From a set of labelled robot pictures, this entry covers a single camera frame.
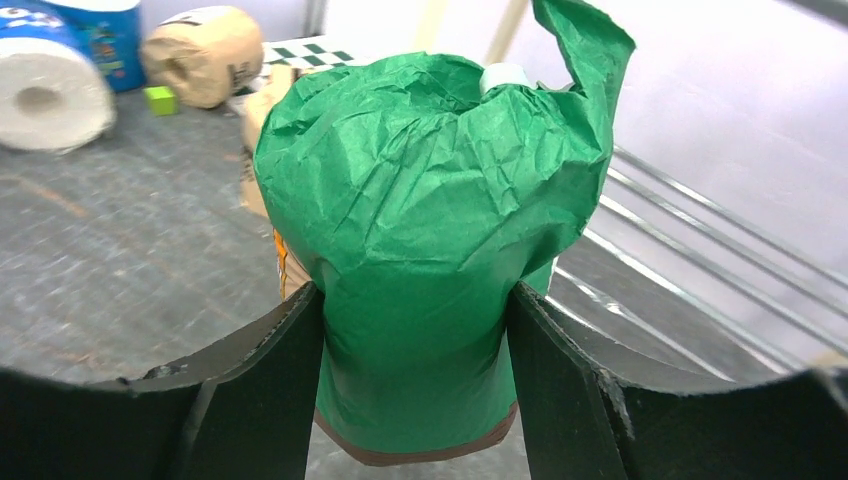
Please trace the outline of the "brown paper roll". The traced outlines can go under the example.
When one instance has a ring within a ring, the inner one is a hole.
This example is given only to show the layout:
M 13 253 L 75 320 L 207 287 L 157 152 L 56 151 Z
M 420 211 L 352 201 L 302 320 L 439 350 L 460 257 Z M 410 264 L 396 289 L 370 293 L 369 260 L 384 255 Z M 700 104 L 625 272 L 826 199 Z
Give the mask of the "brown paper roll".
M 266 217 L 267 211 L 254 173 L 254 153 L 262 126 L 271 108 L 291 89 L 302 76 L 303 70 L 288 65 L 272 65 L 267 82 L 247 96 L 242 121 L 244 150 L 240 173 L 241 205 L 252 213 Z

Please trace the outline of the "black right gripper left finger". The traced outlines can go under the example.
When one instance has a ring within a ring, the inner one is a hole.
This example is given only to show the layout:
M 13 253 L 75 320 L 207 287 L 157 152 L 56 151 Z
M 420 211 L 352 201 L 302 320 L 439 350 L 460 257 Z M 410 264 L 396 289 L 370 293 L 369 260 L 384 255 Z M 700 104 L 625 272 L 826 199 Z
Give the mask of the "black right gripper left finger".
M 307 284 L 260 319 L 139 379 L 1 371 L 5 479 L 301 479 L 323 350 Z

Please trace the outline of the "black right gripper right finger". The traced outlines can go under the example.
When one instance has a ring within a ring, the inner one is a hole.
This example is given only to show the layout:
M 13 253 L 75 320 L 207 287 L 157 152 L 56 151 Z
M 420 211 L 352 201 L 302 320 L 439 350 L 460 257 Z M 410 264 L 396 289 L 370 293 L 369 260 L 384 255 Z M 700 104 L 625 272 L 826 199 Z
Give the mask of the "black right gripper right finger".
M 753 384 L 661 362 L 526 286 L 506 306 L 535 479 L 843 479 L 847 371 Z

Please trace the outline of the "green brown roll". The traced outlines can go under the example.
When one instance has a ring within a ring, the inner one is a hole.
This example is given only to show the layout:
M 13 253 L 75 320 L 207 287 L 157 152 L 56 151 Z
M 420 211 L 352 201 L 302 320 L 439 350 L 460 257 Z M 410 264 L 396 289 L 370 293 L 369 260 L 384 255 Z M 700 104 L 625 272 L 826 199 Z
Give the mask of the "green brown roll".
M 254 172 L 285 258 L 323 292 L 315 419 L 370 466 L 498 444 L 517 410 L 510 291 L 581 236 L 601 195 L 634 40 L 584 1 L 537 1 L 570 87 L 484 84 L 408 53 L 296 80 Z

